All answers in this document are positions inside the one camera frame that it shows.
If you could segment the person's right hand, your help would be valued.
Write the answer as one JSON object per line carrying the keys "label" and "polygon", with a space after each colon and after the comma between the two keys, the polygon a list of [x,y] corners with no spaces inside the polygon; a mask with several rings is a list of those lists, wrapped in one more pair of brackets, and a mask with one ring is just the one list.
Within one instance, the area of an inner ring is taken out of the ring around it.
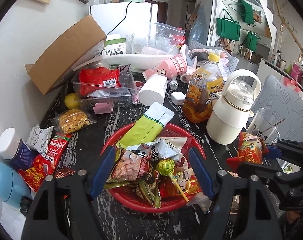
{"label": "person's right hand", "polygon": [[286,211],[286,221],[289,224],[297,223],[303,220],[303,211]]}

